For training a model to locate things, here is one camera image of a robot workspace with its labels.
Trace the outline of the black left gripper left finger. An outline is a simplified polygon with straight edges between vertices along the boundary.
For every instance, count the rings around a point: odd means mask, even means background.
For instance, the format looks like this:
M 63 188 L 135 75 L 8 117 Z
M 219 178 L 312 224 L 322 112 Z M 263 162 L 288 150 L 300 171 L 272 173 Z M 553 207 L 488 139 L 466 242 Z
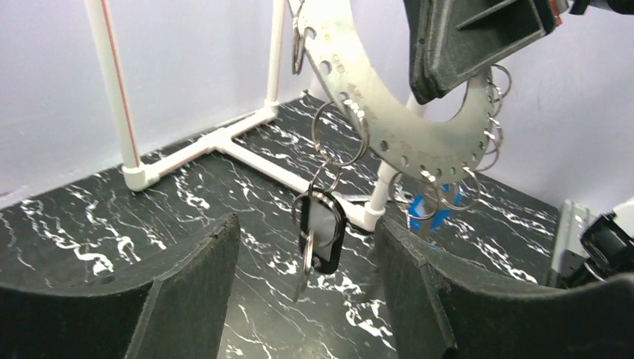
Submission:
M 1 285 L 3 358 L 216 358 L 240 248 L 236 214 L 86 284 Z

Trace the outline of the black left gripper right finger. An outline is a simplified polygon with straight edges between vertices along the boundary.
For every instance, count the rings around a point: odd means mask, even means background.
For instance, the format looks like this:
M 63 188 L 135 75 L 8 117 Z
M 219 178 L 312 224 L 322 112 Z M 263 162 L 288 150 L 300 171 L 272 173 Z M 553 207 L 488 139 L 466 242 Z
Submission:
M 375 247 L 400 358 L 631 358 L 633 276 L 556 289 L 483 269 L 390 218 Z

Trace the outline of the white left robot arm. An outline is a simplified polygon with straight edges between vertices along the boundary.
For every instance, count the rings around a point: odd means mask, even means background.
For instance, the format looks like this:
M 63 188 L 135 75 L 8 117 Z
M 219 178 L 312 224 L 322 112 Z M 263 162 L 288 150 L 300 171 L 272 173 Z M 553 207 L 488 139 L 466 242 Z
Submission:
M 393 220 L 375 238 L 400 358 L 631 358 L 633 236 L 623 212 L 582 234 L 564 289 L 512 280 Z M 234 214 L 126 274 L 1 286 L 3 358 L 215 358 L 239 251 Z

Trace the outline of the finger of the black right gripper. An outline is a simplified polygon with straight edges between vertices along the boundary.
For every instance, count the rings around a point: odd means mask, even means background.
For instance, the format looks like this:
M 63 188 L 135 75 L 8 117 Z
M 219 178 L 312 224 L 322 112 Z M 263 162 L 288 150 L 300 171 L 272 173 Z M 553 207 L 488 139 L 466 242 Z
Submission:
M 410 89 L 421 105 L 442 98 L 556 26 L 551 1 L 409 1 Z

